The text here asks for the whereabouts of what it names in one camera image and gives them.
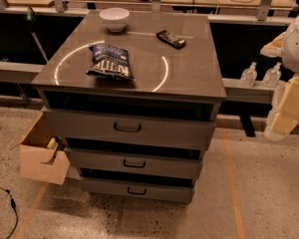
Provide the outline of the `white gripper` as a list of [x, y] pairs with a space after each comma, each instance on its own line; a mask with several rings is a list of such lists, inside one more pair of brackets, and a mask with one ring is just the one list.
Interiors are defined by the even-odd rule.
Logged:
[[[269, 58], [282, 57], [285, 33], [266, 44], [260, 54]], [[264, 135], [270, 140], [286, 137], [299, 122], [299, 74], [288, 82], [280, 82], [274, 90], [272, 110], [269, 112]]]

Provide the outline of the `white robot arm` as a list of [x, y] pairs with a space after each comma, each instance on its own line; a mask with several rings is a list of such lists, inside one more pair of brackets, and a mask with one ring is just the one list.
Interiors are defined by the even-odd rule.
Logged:
[[287, 83], [275, 88], [272, 109], [266, 121], [265, 136], [281, 140], [299, 123], [299, 15], [285, 32], [265, 45], [260, 54], [280, 57], [283, 67], [294, 73]]

